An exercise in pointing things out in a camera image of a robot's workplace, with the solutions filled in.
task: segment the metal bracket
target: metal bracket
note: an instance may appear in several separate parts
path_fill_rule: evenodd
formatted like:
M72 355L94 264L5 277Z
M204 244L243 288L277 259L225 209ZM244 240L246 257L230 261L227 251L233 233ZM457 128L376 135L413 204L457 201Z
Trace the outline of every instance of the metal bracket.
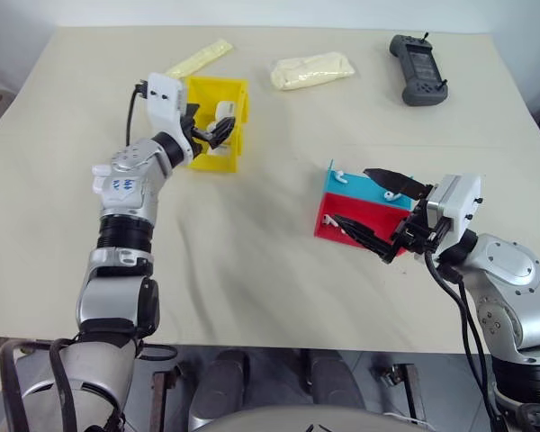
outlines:
M148 432L164 432L167 390L176 387L176 381L181 375L182 372L178 364L169 371L152 374L152 406L150 407Z

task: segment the remote controller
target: remote controller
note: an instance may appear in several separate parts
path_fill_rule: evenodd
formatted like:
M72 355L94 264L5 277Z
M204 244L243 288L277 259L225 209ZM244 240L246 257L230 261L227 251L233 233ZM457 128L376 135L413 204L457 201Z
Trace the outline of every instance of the remote controller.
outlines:
M440 104L448 96L447 80L443 80L432 56L432 45L424 38L397 34L390 42L390 53L400 59L406 87L402 99L406 105Z

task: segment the yellow box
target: yellow box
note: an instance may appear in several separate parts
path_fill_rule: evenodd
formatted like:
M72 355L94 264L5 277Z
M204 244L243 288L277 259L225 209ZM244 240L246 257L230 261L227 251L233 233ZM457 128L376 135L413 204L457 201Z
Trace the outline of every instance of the yellow box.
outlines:
M248 121L248 81L245 79L215 78L207 76L189 76L188 103L199 104L200 108L194 116L196 127L205 130L215 120L216 105L220 101L232 101L236 104L236 124L226 140L229 146L228 155L209 155L210 148L202 143L202 154L190 167L222 173L238 171L238 156L242 154L242 125Z

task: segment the black cord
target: black cord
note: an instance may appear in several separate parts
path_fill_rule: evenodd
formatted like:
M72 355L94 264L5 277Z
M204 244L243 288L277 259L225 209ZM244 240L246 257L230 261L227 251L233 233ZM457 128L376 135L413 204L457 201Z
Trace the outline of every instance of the black cord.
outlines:
M2 384L2 397L4 400L4 412L8 430L11 432L29 432L28 419L22 400L22 391L14 362L14 350L21 349L45 349L50 344L31 342L28 340L9 340L0 349L0 382Z
M70 381L64 370L64 364L60 358L60 349L74 343L71 339L56 339L52 342L49 350L50 367L54 375L54 381L58 389L60 407L62 409L62 430L64 432L77 432L76 410L74 408L74 397L70 388Z
M139 89L134 87L132 90L132 96L130 97L130 106L128 107L128 117L126 118L126 147L130 145L130 128L132 124L132 113L134 112L134 103L136 102L136 95L139 93Z
M176 356L178 356L178 350L175 346L171 345L144 344L143 348L163 349L172 353L169 355L141 355L140 357L138 357L139 360L145 360L147 362L165 362L166 360L172 360L173 358L176 358Z
M488 369L486 368L486 355L484 355L484 348L482 347L482 341L480 335L478 334L478 329L474 323L474 318L470 313L470 306L468 305L468 297L466 297L466 287L464 286L464 281L458 283L458 290L460 291L460 299L466 308L468 314L468 325L472 332L472 337L474 338L474 344L478 350L478 359L480 360L480 370L481 370L481 382L482 386L486 388L488 392Z
M484 400L484 407L490 419L490 424L492 425L492 428L494 430L501 430L506 425L504 423L504 420L501 418L501 416L497 416L491 406L490 398L488 396L487 371L486 373L484 373L484 370L482 369L482 379L480 379L476 371L474 362L472 360L472 353L470 351L470 344L468 342L468 318L470 317L470 312L468 311L468 307L466 306L466 304L464 304L464 301L454 292L454 290L450 288L450 286L448 286L446 281L442 278L442 276L440 275L440 273L434 266L434 261L432 260L431 251L425 252L424 261L426 262L426 267L428 271L430 272L430 275L436 281L438 286L440 286L440 288L442 288L442 290L446 294L448 294L448 296L450 296L452 300L455 301L456 306L458 306L458 310L460 311L460 319L462 321L463 345L464 345L464 353L466 354L466 359L468 360L468 363L472 369L472 374L474 375L474 379L476 380L476 383L478 384L478 387L480 388L481 395ZM476 329L476 327L473 325L473 321L472 321L471 329L472 328ZM477 347L480 346L478 351L479 353L482 351L482 356L483 356L482 342L480 341L479 338L477 338L475 340L475 343Z

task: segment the table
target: table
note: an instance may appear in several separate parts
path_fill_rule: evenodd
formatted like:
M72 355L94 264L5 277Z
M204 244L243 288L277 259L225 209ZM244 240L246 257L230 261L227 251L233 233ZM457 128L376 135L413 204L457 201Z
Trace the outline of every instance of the table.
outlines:
M471 228L540 256L540 133L488 35L432 34L448 99L401 101L393 31L60 28L0 121L0 335L71 337L98 231L90 166L124 143L133 85L222 37L199 72L249 81L239 173L177 169L154 232L161 323L180 344L462 352L454 304L412 256L383 264L312 236L331 158L439 182L483 176ZM279 92L273 62L331 50L356 75ZM138 103L134 139L150 134Z

